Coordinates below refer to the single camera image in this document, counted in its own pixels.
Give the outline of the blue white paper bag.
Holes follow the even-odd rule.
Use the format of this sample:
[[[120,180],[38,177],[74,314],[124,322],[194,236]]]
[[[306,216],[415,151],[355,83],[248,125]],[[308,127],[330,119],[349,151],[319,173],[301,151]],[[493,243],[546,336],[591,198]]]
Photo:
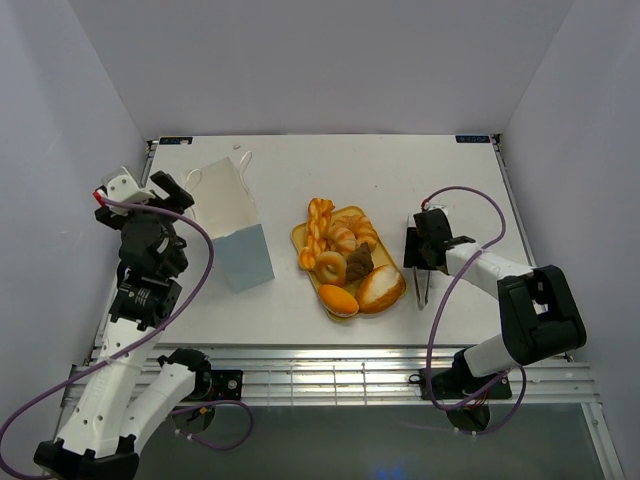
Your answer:
[[[275,278],[258,209],[243,177],[251,160],[248,151],[238,164],[224,158],[189,171],[185,179],[195,200],[192,218],[212,240],[217,263],[236,293]]]

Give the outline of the metal serving tongs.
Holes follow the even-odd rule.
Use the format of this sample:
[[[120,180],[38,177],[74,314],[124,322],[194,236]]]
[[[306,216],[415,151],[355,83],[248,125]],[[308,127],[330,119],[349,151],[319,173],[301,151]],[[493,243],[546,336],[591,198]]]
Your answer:
[[[417,306],[419,310],[424,310],[429,303],[431,271],[413,267],[412,274],[416,291]]]

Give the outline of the brown chocolate croissant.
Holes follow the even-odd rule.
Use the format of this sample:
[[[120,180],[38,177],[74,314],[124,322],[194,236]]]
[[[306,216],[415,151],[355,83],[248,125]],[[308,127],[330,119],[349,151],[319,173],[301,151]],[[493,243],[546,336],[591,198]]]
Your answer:
[[[368,242],[364,242],[347,258],[346,282],[360,281],[367,277],[373,269],[371,248]]]

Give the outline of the small plain donut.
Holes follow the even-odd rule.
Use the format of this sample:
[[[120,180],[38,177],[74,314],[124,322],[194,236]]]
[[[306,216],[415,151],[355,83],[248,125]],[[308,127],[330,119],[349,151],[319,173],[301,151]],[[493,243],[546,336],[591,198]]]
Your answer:
[[[315,262],[315,274],[321,284],[343,287],[346,284],[346,258],[340,253],[326,251]]]

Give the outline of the orange round bun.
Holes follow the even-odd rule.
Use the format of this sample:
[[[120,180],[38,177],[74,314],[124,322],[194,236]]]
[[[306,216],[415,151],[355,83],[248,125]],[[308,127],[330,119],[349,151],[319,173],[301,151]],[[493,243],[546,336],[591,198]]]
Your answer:
[[[318,289],[319,299],[328,312],[339,318],[350,318],[359,312],[355,297],[345,289],[323,284]]]

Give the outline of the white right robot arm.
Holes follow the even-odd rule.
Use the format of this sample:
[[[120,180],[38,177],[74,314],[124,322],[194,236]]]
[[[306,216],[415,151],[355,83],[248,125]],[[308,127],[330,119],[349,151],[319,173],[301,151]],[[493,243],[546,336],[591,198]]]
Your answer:
[[[424,209],[409,221],[403,265],[415,272],[439,271],[453,285],[466,281],[498,303],[499,334],[457,352],[447,370],[421,369],[426,398],[474,397],[504,372],[586,344],[583,320],[559,267],[514,263],[468,236],[456,236],[441,208]]]

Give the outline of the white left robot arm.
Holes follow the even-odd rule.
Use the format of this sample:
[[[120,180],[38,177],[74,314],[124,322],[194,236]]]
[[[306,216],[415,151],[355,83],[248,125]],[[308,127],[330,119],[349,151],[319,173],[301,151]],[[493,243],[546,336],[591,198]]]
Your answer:
[[[185,397],[201,399],[212,376],[198,352],[162,361],[156,380],[132,396],[138,377],[171,317],[187,269],[186,242],[175,221],[193,197],[167,173],[141,186],[127,169],[107,177],[94,195],[96,219],[121,234],[116,295],[103,345],[88,383],[56,438],[42,442],[34,461],[55,479],[132,479],[157,427]]]

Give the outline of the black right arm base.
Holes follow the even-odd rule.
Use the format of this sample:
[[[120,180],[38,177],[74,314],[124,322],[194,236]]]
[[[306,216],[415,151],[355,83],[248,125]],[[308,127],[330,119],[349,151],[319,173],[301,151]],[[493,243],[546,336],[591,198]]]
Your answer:
[[[480,388],[484,387],[490,380],[496,378],[497,374],[482,378],[469,377],[459,380],[454,378],[454,374],[448,369],[433,369],[431,371],[431,385],[437,400],[462,400]],[[423,400],[428,400],[426,387],[426,369],[421,368],[416,373],[412,373],[408,378],[410,385],[417,385],[420,388],[420,396]],[[487,391],[489,400],[508,400],[512,398],[512,390],[508,379],[502,379],[494,384]]]

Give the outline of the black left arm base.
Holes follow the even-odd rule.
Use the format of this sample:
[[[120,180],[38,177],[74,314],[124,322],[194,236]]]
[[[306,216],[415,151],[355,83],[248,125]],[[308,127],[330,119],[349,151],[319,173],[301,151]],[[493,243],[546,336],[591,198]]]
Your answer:
[[[195,387],[189,401],[240,400],[244,372],[242,370],[209,370],[196,373]]]

